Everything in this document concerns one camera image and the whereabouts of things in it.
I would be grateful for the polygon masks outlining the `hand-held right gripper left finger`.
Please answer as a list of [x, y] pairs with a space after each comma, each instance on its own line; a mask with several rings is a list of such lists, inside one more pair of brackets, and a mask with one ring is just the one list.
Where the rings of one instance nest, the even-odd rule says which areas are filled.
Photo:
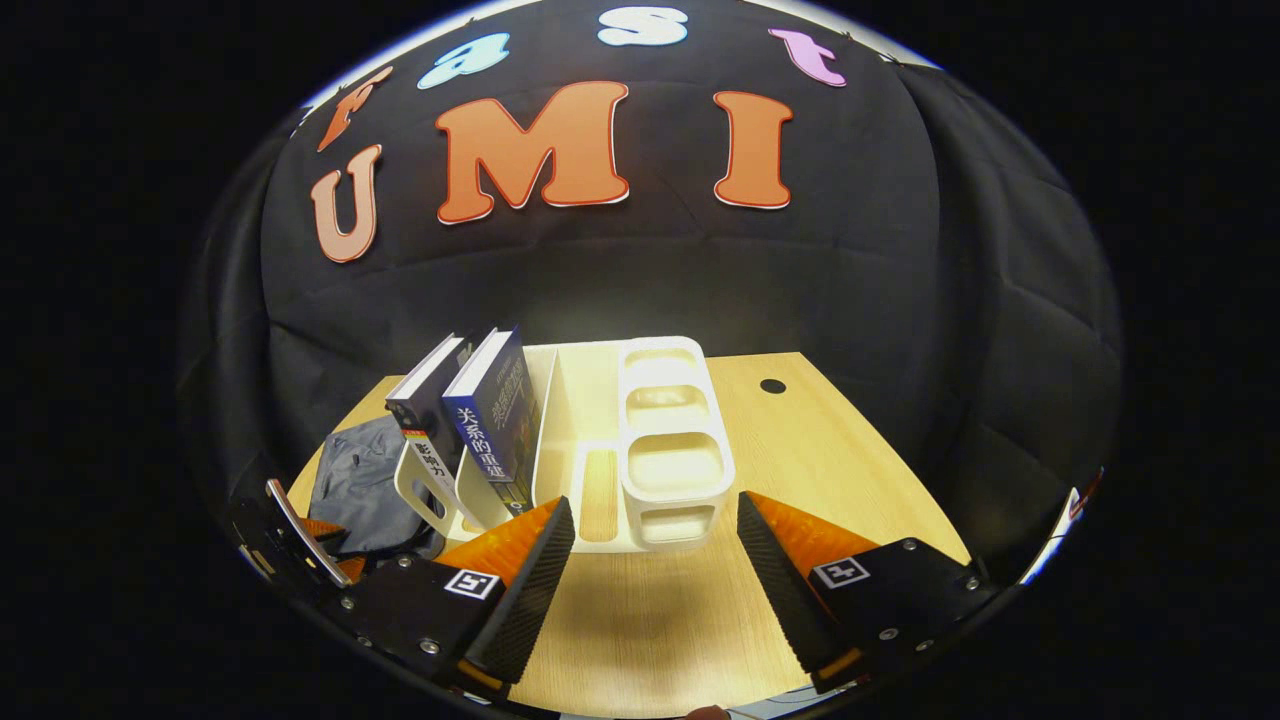
[[570, 501], [556, 497], [434, 560], [365, 575], [340, 593], [340, 628], [448, 691], [508, 691], [575, 541]]

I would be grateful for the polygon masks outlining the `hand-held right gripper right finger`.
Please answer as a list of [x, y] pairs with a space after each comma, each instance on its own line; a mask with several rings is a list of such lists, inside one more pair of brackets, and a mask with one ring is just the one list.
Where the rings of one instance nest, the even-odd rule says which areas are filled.
[[1001, 593], [923, 539], [879, 544], [755, 491], [739, 496], [737, 536], [819, 693], [913, 670]]

